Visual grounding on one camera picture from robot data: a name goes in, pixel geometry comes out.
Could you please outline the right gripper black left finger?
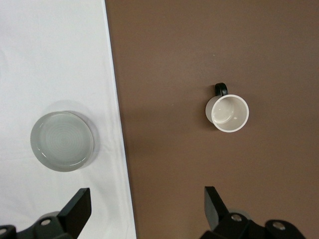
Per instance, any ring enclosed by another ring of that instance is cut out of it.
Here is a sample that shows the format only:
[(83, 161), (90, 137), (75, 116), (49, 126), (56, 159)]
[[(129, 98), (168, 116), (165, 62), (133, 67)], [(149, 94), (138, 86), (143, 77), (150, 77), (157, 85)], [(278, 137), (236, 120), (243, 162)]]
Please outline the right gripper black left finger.
[(89, 188), (81, 188), (56, 216), (46, 216), (20, 232), (0, 226), (0, 239), (77, 239), (91, 216)]

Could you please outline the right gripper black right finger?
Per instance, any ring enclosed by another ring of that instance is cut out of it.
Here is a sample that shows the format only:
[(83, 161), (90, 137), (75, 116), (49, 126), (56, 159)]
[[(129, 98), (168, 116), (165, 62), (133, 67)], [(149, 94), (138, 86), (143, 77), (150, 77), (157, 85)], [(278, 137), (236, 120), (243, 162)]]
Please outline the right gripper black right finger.
[(241, 213), (229, 212), (213, 186), (204, 188), (204, 210), (210, 230), (199, 239), (306, 239), (287, 221), (268, 220), (260, 226)]

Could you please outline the white mug with black handle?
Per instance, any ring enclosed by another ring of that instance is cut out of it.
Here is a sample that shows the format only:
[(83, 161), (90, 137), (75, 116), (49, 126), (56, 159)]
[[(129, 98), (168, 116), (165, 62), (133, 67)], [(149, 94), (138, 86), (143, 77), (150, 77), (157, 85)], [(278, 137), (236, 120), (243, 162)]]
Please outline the white mug with black handle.
[(234, 94), (229, 94), (226, 84), (214, 85), (215, 96), (205, 107), (206, 118), (220, 131), (236, 132), (247, 123), (249, 107), (246, 101)]

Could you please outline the gray plate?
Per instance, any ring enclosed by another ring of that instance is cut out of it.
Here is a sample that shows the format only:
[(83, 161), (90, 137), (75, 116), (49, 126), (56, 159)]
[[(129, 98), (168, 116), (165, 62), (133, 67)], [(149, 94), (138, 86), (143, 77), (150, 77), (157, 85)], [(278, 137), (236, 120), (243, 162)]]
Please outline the gray plate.
[(92, 159), (94, 137), (86, 122), (68, 111), (48, 113), (30, 132), (30, 146), (36, 159), (58, 172), (71, 172)]

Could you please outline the white cloth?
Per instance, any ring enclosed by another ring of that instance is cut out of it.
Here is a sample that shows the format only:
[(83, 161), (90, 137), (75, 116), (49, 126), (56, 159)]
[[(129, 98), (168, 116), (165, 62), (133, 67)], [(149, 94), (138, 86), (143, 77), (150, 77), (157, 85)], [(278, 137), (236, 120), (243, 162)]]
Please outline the white cloth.
[[(72, 172), (43, 166), (30, 133), (69, 111), (94, 136)], [(78, 239), (136, 239), (104, 0), (0, 0), (0, 225), (18, 230), (60, 211), (80, 188), (92, 214)]]

